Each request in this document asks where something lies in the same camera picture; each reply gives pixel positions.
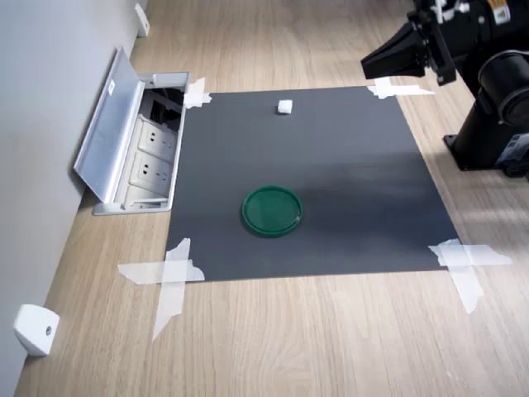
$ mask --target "white wall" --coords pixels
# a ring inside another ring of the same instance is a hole
[[[17,311],[44,304],[79,206],[71,166],[107,68],[134,45],[135,3],[0,0],[1,396],[26,358]]]

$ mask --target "label sticker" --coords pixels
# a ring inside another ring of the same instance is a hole
[[[114,87],[116,87],[116,83],[114,83],[114,80],[110,80],[110,84],[108,85],[108,94],[112,95],[114,92]]]
[[[496,25],[502,25],[511,20],[511,10],[509,10],[507,0],[488,0],[488,4],[493,9]]]
[[[505,146],[505,149],[496,161],[496,165],[500,165],[504,161],[519,161],[525,156],[527,150],[529,150],[529,132],[517,134]]]

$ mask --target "silver metal lid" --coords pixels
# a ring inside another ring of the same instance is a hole
[[[74,163],[74,170],[103,203],[116,196],[144,87],[120,48]]]

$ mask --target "masking tape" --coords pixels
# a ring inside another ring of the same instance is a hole
[[[176,248],[165,253],[164,262],[130,263],[117,269],[137,285],[160,284],[152,340],[160,334],[169,320],[182,313],[185,283],[204,281],[203,272],[189,260],[191,240],[184,238]]]
[[[387,97],[394,97],[395,95],[434,95],[432,91],[427,91],[420,88],[418,85],[392,85],[389,77],[375,79],[374,85],[368,87],[375,97],[384,99]]]
[[[187,108],[201,108],[203,103],[210,103],[212,97],[204,93],[206,78],[202,77],[188,87],[188,92],[183,95],[183,105]]]
[[[489,246],[461,245],[459,239],[448,240],[428,248],[437,255],[439,265],[448,268],[468,314],[476,309],[479,297],[484,296],[473,266],[512,264],[511,258],[498,254]]]

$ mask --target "small white block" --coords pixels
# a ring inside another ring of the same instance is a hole
[[[15,334],[30,356],[48,356],[60,317],[34,304],[23,304],[15,320]]]
[[[278,113],[290,114],[292,113],[292,99],[282,99],[278,104]]]

